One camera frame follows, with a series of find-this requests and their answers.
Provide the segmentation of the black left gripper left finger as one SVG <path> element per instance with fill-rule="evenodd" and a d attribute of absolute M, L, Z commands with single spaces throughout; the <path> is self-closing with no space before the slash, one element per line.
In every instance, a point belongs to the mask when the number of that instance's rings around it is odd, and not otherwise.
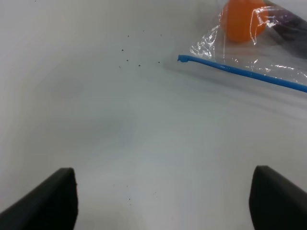
<path fill-rule="evenodd" d="M 72 230 L 78 216 L 73 168 L 60 168 L 1 212 L 2 230 Z"/>

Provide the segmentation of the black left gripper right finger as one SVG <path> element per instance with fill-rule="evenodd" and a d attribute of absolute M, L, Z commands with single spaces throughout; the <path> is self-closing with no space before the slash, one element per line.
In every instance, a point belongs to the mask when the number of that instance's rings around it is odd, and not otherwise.
<path fill-rule="evenodd" d="M 256 230 L 307 228 L 307 193 L 269 166 L 254 170 L 249 210 Z"/>

